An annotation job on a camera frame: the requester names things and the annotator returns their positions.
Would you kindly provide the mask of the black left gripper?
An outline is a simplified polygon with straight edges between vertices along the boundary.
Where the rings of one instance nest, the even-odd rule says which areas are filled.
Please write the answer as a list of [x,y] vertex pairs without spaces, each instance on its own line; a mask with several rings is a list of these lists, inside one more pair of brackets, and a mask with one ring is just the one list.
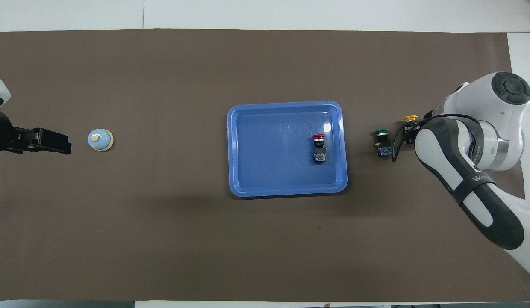
[[38,129],[38,148],[30,145],[32,137],[37,133],[25,128],[17,128],[11,124],[11,121],[0,111],[0,152],[7,151],[22,154],[25,151],[39,152],[42,151],[70,155],[72,144],[68,136],[44,128]]

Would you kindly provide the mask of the red push button switch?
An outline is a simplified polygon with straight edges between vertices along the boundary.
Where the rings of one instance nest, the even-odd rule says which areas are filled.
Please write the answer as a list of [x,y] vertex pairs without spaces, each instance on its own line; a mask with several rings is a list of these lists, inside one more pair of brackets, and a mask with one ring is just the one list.
[[325,147],[325,134],[314,134],[311,136],[314,149],[312,159],[314,163],[324,163],[327,160],[327,148]]

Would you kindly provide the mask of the green push button switch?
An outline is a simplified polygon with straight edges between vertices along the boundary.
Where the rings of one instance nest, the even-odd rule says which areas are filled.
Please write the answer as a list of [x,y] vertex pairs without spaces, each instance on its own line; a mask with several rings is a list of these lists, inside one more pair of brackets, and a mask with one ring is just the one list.
[[388,129],[378,129],[375,132],[376,141],[374,146],[378,157],[386,157],[392,155],[392,143],[389,139]]

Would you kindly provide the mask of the yellow push button switch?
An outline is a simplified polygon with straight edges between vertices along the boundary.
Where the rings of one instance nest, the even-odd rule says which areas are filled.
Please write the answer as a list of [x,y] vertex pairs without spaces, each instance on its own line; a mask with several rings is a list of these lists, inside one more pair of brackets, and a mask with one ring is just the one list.
[[418,120],[417,115],[408,115],[403,120],[403,143],[405,145],[414,144],[421,128],[421,122]]

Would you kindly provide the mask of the light blue call bell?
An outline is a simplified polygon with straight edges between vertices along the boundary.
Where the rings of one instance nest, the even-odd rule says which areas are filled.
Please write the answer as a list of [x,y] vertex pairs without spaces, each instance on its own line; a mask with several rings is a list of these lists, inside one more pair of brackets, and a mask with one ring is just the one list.
[[87,142],[93,150],[104,152],[112,148],[114,136],[107,129],[95,129],[89,133]]

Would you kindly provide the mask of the blue plastic tray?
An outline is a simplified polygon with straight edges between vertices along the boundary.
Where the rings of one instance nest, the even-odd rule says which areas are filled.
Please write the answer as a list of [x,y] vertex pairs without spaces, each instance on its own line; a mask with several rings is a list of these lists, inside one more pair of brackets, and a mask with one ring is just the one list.
[[[236,105],[227,114],[229,186],[237,197],[339,193],[348,184],[341,105],[331,100]],[[312,135],[325,134],[314,163]]]

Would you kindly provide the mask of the brown table mat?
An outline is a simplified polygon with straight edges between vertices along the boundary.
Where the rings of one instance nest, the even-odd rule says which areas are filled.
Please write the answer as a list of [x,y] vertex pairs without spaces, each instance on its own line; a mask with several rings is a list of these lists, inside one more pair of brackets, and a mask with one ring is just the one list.
[[[526,302],[530,276],[404,148],[372,131],[510,71],[503,33],[104,30],[0,33],[13,125],[72,153],[0,153],[0,300]],[[242,199],[238,104],[333,100],[339,194]],[[100,152],[95,129],[114,136]]]

